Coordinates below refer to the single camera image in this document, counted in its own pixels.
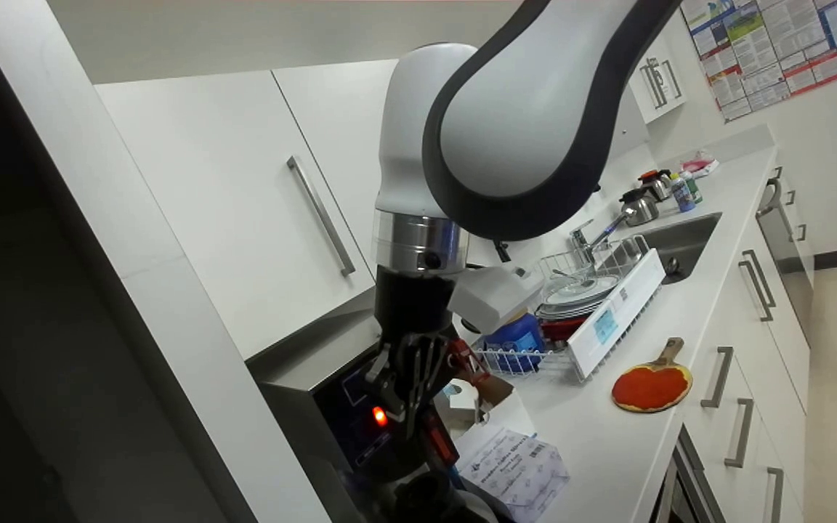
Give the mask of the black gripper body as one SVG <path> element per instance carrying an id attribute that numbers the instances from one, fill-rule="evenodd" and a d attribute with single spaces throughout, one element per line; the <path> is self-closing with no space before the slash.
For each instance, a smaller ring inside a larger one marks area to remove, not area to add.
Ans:
<path id="1" fill-rule="evenodd" d="M 451 324 L 451 295 L 451 280 L 404 277 L 381 269 L 374 283 L 381 338 L 399 343 L 404 334 L 441 331 Z"/>

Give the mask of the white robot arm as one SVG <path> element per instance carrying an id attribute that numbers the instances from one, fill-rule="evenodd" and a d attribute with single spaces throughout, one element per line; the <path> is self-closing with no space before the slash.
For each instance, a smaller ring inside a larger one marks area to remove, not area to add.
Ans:
<path id="1" fill-rule="evenodd" d="M 399 58 L 381 122 L 378 396 L 410 424 L 444 385 L 444 340 L 535 298 L 508 266 L 467 271 L 465 235 L 538 238 L 599 190 L 621 93 L 680 0 L 524 0 L 479 46 Z"/>

